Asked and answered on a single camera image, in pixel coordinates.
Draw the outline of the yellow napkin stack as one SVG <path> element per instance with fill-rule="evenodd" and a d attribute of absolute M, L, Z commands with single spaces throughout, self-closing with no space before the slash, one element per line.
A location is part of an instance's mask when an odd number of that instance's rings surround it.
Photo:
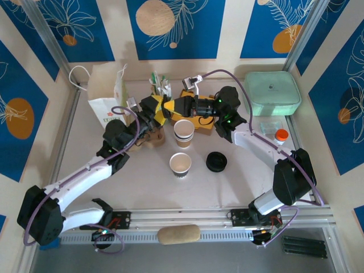
<path fill-rule="evenodd" d="M 185 97 L 185 96 L 193 97 L 194 94 L 192 92 L 182 91 L 181 97 Z M 201 98 L 212 100 L 213 97 L 201 96 Z M 213 128 L 214 121 L 215 121 L 215 117 L 203 118 L 201 116 L 195 116 L 195 117 L 190 117 L 190 118 L 185 118 L 185 119 L 190 120 L 195 125 L 196 130 L 199 130 L 199 129 L 211 130 Z"/>

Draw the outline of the brown pulp cup carrier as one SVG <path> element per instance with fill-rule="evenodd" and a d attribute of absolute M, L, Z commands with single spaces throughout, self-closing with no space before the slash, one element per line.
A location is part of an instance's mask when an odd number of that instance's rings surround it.
<path fill-rule="evenodd" d="M 163 145 L 166 141 L 164 129 L 154 129 L 148 131 L 142 136 L 141 139 L 137 140 L 136 143 L 129 149 L 129 151 L 139 151 L 142 147 L 153 149 Z"/>

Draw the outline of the striped brown paper cup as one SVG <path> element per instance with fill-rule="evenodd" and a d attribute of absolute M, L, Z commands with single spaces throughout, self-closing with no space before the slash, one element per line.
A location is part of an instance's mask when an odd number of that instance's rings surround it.
<path fill-rule="evenodd" d="M 177 121 L 173 127 L 176 143 L 181 148 L 187 148 L 191 144 L 194 132 L 194 124 L 187 119 Z"/>

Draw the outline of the white paper bag with handles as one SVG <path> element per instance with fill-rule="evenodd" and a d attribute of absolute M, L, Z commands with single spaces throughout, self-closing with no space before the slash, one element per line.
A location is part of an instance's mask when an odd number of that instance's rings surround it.
<path fill-rule="evenodd" d="M 124 81 L 127 64 L 120 65 L 115 62 L 108 62 L 94 65 L 91 72 L 85 67 L 77 65 L 71 69 L 69 78 L 77 68 L 85 71 L 88 76 L 87 83 L 81 85 L 73 80 L 69 80 L 69 82 L 86 91 L 88 103 L 102 127 L 106 127 L 107 123 L 114 119 L 120 119 L 124 124 L 129 125 L 131 122 L 129 113 L 122 110 L 122 114 L 118 115 L 111 111 L 115 106 L 128 107 L 129 94 Z"/>

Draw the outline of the dark sleeve paper cup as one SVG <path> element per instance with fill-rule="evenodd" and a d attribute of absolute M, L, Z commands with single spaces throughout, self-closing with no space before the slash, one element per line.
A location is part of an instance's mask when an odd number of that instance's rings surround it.
<path fill-rule="evenodd" d="M 173 174 L 182 178 L 185 177 L 192 165 L 192 159 L 189 155 L 179 152 L 171 156 L 169 160 L 169 167 L 172 170 Z"/>

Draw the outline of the black plastic cup lid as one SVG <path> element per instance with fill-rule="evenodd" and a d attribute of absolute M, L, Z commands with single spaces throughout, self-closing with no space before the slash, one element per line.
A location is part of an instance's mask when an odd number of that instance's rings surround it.
<path fill-rule="evenodd" d="M 227 162 L 226 156 L 217 151 L 209 153 L 206 158 L 206 166 L 212 172 L 222 172 Z"/>

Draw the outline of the brown cardboard napkin tray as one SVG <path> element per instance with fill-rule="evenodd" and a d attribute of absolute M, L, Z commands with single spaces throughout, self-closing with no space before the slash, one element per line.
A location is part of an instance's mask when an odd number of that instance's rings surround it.
<path fill-rule="evenodd" d="M 173 114 L 173 115 L 171 115 L 171 125 L 174 125 L 177 121 L 179 121 L 181 119 L 185 119 L 185 118 L 190 118 L 190 117 L 181 117 L 179 115 Z M 195 132 L 196 133 L 200 133 L 200 134 L 204 134 L 204 135 L 211 135 L 213 129 L 214 129 L 214 126 L 213 126 L 213 128 L 211 130 L 205 130 L 205 129 L 196 130 L 195 129 Z"/>

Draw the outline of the clear plastic box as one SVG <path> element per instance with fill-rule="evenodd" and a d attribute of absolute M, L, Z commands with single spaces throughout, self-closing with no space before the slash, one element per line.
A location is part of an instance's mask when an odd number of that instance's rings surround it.
<path fill-rule="evenodd" d="M 272 135 L 275 134 L 278 130 L 283 128 L 283 124 L 281 121 L 273 121 L 273 122 L 261 122 L 260 129 L 264 135 Z"/>

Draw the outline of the orange capped bottle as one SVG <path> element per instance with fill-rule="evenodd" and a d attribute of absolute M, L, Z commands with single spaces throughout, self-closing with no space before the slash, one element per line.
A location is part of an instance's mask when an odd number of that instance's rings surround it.
<path fill-rule="evenodd" d="M 274 141 L 278 145 L 283 145 L 284 142 L 289 138 L 289 133 L 285 129 L 278 129 L 274 135 Z"/>

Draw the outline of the black controller board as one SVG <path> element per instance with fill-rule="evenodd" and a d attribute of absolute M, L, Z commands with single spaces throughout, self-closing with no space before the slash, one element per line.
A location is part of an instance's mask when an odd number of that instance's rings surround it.
<path fill-rule="evenodd" d="M 272 243 L 280 234 L 281 229 L 261 229 L 253 231 L 253 244 L 259 247 L 267 247 Z"/>
<path fill-rule="evenodd" d="M 92 242 L 112 242 L 115 239 L 115 235 L 106 229 L 97 229 L 92 233 Z"/>

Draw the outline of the tan foam pad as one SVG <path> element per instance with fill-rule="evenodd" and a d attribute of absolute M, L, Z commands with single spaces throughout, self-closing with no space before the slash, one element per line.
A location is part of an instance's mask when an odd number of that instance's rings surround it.
<path fill-rule="evenodd" d="M 162 245 L 197 242 L 200 236 L 201 230 L 197 225 L 163 227 L 157 233 L 158 241 Z"/>

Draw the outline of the aluminium side rail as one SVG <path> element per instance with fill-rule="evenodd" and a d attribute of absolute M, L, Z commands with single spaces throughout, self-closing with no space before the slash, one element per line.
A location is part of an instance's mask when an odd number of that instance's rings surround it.
<path fill-rule="evenodd" d="M 285 116 L 285 119 L 286 119 L 288 129 L 290 131 L 290 136 L 292 139 L 293 146 L 294 146 L 295 150 L 298 150 L 299 148 L 302 148 L 302 144 L 301 144 L 299 132 L 298 132 L 294 117 L 292 115 L 287 115 L 287 116 Z M 310 190 L 308 194 L 309 194 L 309 200 L 304 201 L 304 203 L 319 206 L 320 201 L 316 198 L 315 193 L 312 190 Z"/>
<path fill-rule="evenodd" d="M 44 182 L 44 185 L 50 185 L 56 182 L 59 176 L 60 167 L 63 161 L 73 119 L 75 117 L 80 93 L 81 90 L 79 88 L 73 87 L 67 99 L 67 103 L 65 105 L 63 116 L 60 122 L 60 127 L 56 135 L 55 145 L 51 154 L 51 168 L 49 169 L 49 177 L 48 180 Z"/>

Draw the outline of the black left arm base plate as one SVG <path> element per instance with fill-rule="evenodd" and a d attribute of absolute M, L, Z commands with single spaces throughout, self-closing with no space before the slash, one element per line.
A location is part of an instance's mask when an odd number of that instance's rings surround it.
<path fill-rule="evenodd" d="M 84 225 L 80 226 L 81 230 L 96 230 L 100 226 L 101 228 L 115 229 L 115 230 L 127 230 L 130 226 L 129 211 L 108 211 L 102 216 L 100 212 L 87 212 L 84 213 L 85 220 L 82 222 Z"/>

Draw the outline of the aluminium front rail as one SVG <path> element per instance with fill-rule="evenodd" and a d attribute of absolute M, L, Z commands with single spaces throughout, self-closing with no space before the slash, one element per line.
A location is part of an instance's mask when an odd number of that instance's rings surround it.
<path fill-rule="evenodd" d="M 130 226 L 127 230 L 156 231 L 167 226 L 197 225 L 201 230 L 245 229 L 261 230 L 268 227 L 233 227 L 229 219 L 232 209 L 245 208 L 211 208 L 207 210 L 187 209 L 148 209 L 132 210 Z M 287 228 L 322 228 L 335 225 L 333 214 L 328 206 L 299 206 L 279 209 L 282 226 Z"/>

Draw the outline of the aluminium corner post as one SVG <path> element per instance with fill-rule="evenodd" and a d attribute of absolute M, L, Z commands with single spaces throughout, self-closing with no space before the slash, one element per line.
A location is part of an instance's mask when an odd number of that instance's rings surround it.
<path fill-rule="evenodd" d="M 63 72 L 69 83 L 72 81 L 74 83 L 73 86 L 75 86 L 77 90 L 80 90 L 80 87 L 77 86 L 76 78 L 72 76 L 68 60 L 36 2 L 33 0 L 20 0 L 20 2 L 24 12 L 36 29 L 36 32 L 41 37 L 57 66 Z"/>
<path fill-rule="evenodd" d="M 286 72 L 297 68 L 303 75 L 336 23 L 336 0 L 314 0 L 299 36 L 283 65 Z"/>

